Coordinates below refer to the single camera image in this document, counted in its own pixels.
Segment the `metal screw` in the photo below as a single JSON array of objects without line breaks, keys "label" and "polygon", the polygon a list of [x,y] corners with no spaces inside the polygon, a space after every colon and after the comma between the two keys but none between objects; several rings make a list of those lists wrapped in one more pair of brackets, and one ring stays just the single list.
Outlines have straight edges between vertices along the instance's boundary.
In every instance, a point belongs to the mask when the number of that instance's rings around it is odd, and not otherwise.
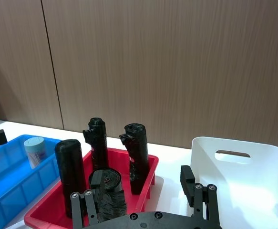
[{"label": "metal screw", "polygon": [[85,195],[88,196],[88,195],[91,195],[92,194],[92,191],[91,190],[88,190],[86,191]]},{"label": "metal screw", "polygon": [[78,193],[72,194],[72,198],[77,198],[77,197],[78,197]]},{"label": "metal screw", "polygon": [[201,189],[201,188],[202,188],[202,185],[201,185],[201,184],[196,184],[196,185],[195,185],[195,188]]},{"label": "metal screw", "polygon": [[131,220],[136,220],[137,218],[138,218],[138,215],[135,214],[135,213],[133,213],[133,214],[130,215],[130,219],[131,219]]},{"label": "metal screw", "polygon": [[216,187],[215,187],[214,185],[210,185],[210,186],[209,186],[209,189],[210,189],[210,190],[215,190]]},{"label": "metal screw", "polygon": [[157,211],[155,212],[154,216],[157,218],[157,219],[161,219],[162,218],[162,213],[160,211]]}]

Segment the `black cylindrical object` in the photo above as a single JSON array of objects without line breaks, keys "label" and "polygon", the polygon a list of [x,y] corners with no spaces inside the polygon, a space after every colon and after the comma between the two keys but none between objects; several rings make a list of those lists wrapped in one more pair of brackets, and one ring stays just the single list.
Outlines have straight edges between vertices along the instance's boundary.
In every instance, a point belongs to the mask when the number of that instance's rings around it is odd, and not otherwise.
[{"label": "black cylindrical object", "polygon": [[125,132],[120,139],[130,157],[131,192],[139,195],[149,172],[146,129],[142,124],[132,123],[125,126]]},{"label": "black cylindrical object", "polygon": [[72,218],[70,195],[73,192],[83,193],[86,190],[81,143],[76,139],[61,141],[55,147],[55,155],[62,182],[66,214]]},{"label": "black cylindrical object", "polygon": [[88,130],[82,131],[86,143],[91,145],[93,169],[108,167],[106,125],[101,118],[92,118]]},{"label": "black cylindrical object", "polygon": [[[104,176],[104,190],[105,192],[119,192],[122,191],[122,177],[121,174],[113,168],[100,168],[95,171],[102,170]],[[91,183],[94,172],[89,176],[89,182]]]}]

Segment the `red plastic tray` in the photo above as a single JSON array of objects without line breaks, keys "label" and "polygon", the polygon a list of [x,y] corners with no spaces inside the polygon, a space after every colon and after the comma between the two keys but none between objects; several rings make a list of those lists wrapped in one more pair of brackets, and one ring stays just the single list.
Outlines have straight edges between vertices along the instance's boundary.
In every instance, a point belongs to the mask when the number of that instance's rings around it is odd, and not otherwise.
[{"label": "red plastic tray", "polygon": [[[129,156],[126,150],[108,148],[109,167],[122,175],[122,186],[125,192],[127,214],[143,212],[147,199],[150,198],[150,187],[154,185],[154,173],[159,159],[149,155],[150,171],[140,195],[132,195],[129,181]],[[89,152],[83,158],[86,180],[92,173],[92,157]],[[35,229],[62,229],[72,228],[72,219],[66,217],[62,184],[58,182],[24,217],[27,226]]]}]

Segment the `table surface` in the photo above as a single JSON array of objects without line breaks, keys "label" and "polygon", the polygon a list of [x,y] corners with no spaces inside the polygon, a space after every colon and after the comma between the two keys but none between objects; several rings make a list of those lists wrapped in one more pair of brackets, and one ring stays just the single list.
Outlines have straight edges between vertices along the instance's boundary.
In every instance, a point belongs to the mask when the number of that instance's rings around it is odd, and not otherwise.
[{"label": "table surface", "polygon": [[[82,156],[85,156],[91,149],[90,145],[85,143],[82,133],[78,132],[6,121],[0,121],[0,129],[4,130],[8,141],[20,135],[37,135],[61,140],[74,138],[78,139],[82,144]],[[125,149],[118,138],[108,137],[107,145],[110,148]],[[191,150],[149,143],[148,153],[157,156],[159,164],[155,172],[155,186],[151,189],[151,199],[148,200],[145,211],[163,211],[184,216],[188,215],[188,203],[180,184],[180,167],[191,163]],[[29,228],[24,225],[24,215],[53,187],[54,183],[19,213],[7,228]]]}]

